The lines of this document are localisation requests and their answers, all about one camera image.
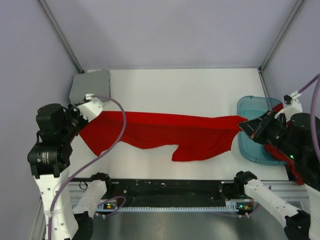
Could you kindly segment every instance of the red fabric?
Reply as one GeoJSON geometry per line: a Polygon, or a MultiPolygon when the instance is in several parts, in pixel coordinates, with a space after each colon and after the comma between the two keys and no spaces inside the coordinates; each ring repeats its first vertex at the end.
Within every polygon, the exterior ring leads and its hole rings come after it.
{"type": "MultiPolygon", "coordinates": [[[[275,112],[279,112],[281,109],[283,109],[284,106],[282,103],[278,104],[277,106],[275,106],[272,110],[274,110],[275,112]]],[[[265,144],[264,145],[265,150],[271,154],[271,156],[279,161],[285,161],[288,163],[288,167],[291,169],[293,175],[295,175],[296,177],[296,183],[299,185],[303,185],[304,181],[302,180],[302,177],[300,176],[300,174],[296,171],[295,168],[295,163],[289,159],[288,157],[286,157],[285,155],[283,155],[278,149],[276,149],[274,146],[272,146],[271,144],[265,144]]]]}
{"type": "MultiPolygon", "coordinates": [[[[178,145],[172,160],[206,160],[231,149],[240,131],[240,116],[198,117],[176,114],[126,112],[127,125],[122,142],[140,149],[178,145]]],[[[104,111],[90,122],[80,136],[97,156],[118,137],[123,126],[119,111],[104,111]]]]}

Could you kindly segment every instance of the white tabletop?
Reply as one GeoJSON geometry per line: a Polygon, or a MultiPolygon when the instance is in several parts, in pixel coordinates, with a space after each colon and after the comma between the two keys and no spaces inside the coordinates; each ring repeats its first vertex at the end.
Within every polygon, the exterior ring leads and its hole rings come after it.
{"type": "MultiPolygon", "coordinates": [[[[111,96],[125,111],[221,117],[237,114],[244,96],[264,97],[257,69],[137,69],[111,70],[111,96]]],[[[112,102],[104,110],[118,111],[112,102]]],[[[95,155],[81,137],[72,142],[70,173],[95,155]]],[[[238,137],[231,151],[204,161],[173,162],[176,145],[139,149],[124,142],[79,177],[97,172],[111,178],[233,180],[239,171],[251,171],[261,180],[288,180],[284,166],[264,166],[241,156],[238,137]]]]}

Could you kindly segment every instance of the purple cable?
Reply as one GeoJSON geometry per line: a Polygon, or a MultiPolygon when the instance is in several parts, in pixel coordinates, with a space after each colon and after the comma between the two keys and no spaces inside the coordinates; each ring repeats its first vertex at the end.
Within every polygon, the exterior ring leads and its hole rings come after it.
{"type": "MultiPolygon", "coordinates": [[[[103,152],[102,154],[100,154],[99,156],[97,156],[95,159],[93,159],[92,161],[88,162],[86,165],[84,165],[83,167],[81,167],[79,170],[77,170],[74,174],[72,174],[67,181],[65,181],[60,189],[58,190],[58,192],[56,193],[56,195],[53,198],[53,201],[51,203],[50,206],[50,212],[53,212],[55,209],[55,205],[57,202],[57,199],[59,197],[59,195],[61,194],[61,192],[65,189],[65,187],[71,182],[72,179],[74,179],[79,173],[81,173],[84,169],[86,169],[87,167],[91,166],[92,164],[94,164],[96,161],[98,161],[99,159],[101,159],[102,157],[104,157],[107,153],[109,153],[114,147],[115,145],[120,141],[120,139],[122,138],[125,129],[126,129],[126,125],[127,125],[127,118],[126,118],[126,113],[125,110],[123,109],[123,107],[121,106],[121,104],[119,102],[117,102],[116,100],[114,100],[111,97],[107,97],[107,96],[102,96],[102,95],[93,95],[93,98],[100,98],[100,99],[105,99],[105,100],[109,100],[111,102],[114,102],[120,109],[123,115],[123,127],[122,130],[119,134],[119,136],[117,137],[117,139],[114,141],[114,143],[111,145],[111,147],[109,149],[107,149],[105,152],[103,152]]],[[[52,240],[52,217],[49,217],[49,221],[48,221],[48,240],[52,240]]]]}
{"type": "Polygon", "coordinates": [[[123,203],[121,203],[121,205],[119,207],[117,207],[116,210],[112,211],[108,215],[105,215],[105,217],[111,217],[112,215],[115,215],[125,205],[125,203],[127,201],[125,196],[115,196],[115,197],[112,197],[112,198],[100,203],[98,206],[101,206],[101,205],[104,205],[106,203],[109,203],[110,201],[115,200],[115,199],[123,199],[123,203]]]}
{"type": "Polygon", "coordinates": [[[316,85],[314,87],[313,95],[312,95],[312,102],[311,102],[311,110],[310,110],[310,125],[311,125],[311,137],[312,137],[312,143],[315,150],[315,154],[320,162],[320,149],[319,149],[319,142],[318,142],[318,136],[317,136],[317,128],[316,128],[316,105],[317,105],[317,98],[319,94],[320,89],[320,73],[315,76],[311,81],[318,80],[316,82],[316,85]]]}
{"type": "Polygon", "coordinates": [[[313,84],[318,78],[319,78],[319,75],[316,75],[310,82],[308,82],[303,88],[301,88],[299,91],[298,91],[298,94],[301,94],[304,90],[306,90],[308,87],[310,87],[311,84],[313,84]]]}

